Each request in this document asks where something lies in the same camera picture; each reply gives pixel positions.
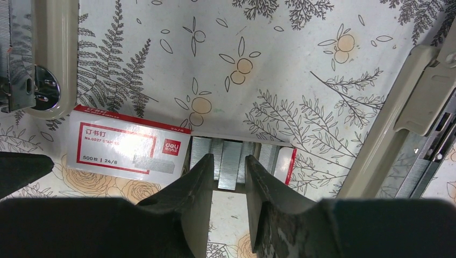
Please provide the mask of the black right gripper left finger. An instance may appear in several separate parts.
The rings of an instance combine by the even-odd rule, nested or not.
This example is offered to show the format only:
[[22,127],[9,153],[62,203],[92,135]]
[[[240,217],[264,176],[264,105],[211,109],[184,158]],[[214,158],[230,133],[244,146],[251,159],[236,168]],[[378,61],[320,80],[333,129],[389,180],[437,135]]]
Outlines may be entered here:
[[1,257],[205,257],[214,158],[137,204],[123,198],[1,202]]

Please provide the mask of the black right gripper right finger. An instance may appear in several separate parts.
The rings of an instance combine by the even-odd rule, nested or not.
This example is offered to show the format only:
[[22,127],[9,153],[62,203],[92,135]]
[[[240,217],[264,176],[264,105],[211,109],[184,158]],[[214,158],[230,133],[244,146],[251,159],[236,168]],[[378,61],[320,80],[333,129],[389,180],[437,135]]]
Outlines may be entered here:
[[440,199],[314,202],[245,159],[257,257],[455,257],[455,206]]

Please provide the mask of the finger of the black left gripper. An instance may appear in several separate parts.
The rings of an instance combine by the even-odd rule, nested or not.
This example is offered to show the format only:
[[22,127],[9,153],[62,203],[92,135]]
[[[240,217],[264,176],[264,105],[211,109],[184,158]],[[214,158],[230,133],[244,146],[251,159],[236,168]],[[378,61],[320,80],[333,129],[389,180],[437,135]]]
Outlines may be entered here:
[[53,167],[46,155],[1,152],[1,198],[51,173]]

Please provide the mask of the silver staple strip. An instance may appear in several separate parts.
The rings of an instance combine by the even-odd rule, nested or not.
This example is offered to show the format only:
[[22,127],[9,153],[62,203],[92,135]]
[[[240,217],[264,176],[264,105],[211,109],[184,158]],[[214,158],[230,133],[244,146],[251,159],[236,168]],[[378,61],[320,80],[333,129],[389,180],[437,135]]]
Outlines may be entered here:
[[242,143],[237,141],[224,141],[222,157],[219,168],[218,189],[236,189]]

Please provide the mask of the silver staple strip tray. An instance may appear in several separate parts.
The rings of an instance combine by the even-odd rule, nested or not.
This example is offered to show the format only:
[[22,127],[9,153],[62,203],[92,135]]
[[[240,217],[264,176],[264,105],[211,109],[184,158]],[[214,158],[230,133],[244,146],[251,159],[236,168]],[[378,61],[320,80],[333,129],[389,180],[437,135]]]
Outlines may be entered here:
[[[219,168],[224,141],[242,143],[237,184],[234,191],[218,189]],[[288,142],[193,131],[191,133],[183,172],[188,172],[205,154],[212,154],[214,156],[213,188],[218,191],[244,193],[246,156],[253,155],[268,173],[287,185],[293,171],[296,152],[297,149]]]

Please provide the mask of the white red staple box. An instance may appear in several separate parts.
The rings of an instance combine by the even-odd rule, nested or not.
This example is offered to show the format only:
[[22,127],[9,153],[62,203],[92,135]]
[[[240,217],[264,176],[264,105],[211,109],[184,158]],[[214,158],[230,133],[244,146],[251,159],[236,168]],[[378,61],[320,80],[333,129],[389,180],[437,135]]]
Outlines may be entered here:
[[78,105],[70,113],[67,166],[169,185],[181,177],[187,128]]

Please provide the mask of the beige and black stapler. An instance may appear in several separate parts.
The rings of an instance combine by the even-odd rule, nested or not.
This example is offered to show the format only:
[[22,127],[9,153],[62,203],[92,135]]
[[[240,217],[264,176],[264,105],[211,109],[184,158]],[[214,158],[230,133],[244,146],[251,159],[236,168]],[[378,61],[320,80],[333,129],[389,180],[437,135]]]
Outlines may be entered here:
[[76,105],[78,1],[1,1],[1,112],[56,119]]

